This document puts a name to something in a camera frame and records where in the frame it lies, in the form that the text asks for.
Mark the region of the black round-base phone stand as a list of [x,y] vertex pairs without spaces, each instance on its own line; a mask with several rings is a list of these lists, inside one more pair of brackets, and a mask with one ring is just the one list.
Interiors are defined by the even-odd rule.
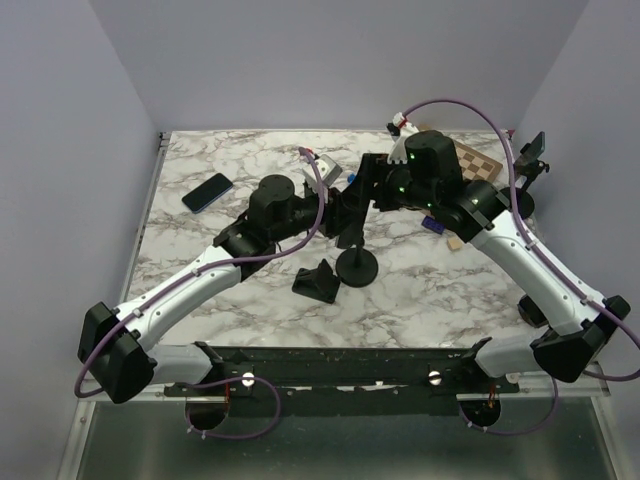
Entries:
[[364,248],[363,220],[350,224],[338,236],[336,247],[342,250],[335,268],[343,284],[362,288],[375,280],[379,266],[374,254]]

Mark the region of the dark blue phone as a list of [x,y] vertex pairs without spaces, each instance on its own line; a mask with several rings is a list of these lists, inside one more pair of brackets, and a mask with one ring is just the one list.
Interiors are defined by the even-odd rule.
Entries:
[[225,175],[217,173],[184,195],[184,206],[194,214],[200,213],[233,188],[233,183]]

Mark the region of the black ball-joint phone stand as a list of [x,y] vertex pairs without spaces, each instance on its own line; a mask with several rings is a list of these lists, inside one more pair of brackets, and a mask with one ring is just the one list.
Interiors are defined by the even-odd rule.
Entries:
[[526,143],[520,150],[519,157],[514,163],[514,173],[516,175],[516,194],[518,199],[518,211],[523,219],[528,219],[534,213],[535,201],[528,189],[542,173],[548,173],[550,165],[540,158],[531,161],[526,154],[529,143]]

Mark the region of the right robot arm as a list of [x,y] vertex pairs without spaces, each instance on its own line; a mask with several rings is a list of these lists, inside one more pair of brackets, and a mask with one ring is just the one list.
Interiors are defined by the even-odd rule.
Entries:
[[496,377],[532,371],[573,383],[630,312],[624,298],[606,297],[571,272],[492,183],[464,178],[453,140],[438,131],[403,135],[390,153],[363,155],[352,184],[381,211],[430,211],[508,274],[524,291],[530,317],[541,320],[544,332],[476,347],[459,370],[471,391],[485,390]]

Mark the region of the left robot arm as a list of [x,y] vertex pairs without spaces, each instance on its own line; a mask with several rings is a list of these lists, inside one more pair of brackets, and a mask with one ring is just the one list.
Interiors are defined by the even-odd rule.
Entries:
[[164,334],[215,295],[302,249],[316,233],[353,242],[370,198],[361,178],[343,191],[306,181],[302,197],[286,176],[263,178],[247,209],[181,271],[117,307],[99,302],[86,312],[78,347],[82,375],[91,375],[115,404],[151,384],[186,383],[201,395],[214,393],[222,372],[212,356],[195,344],[162,347]]

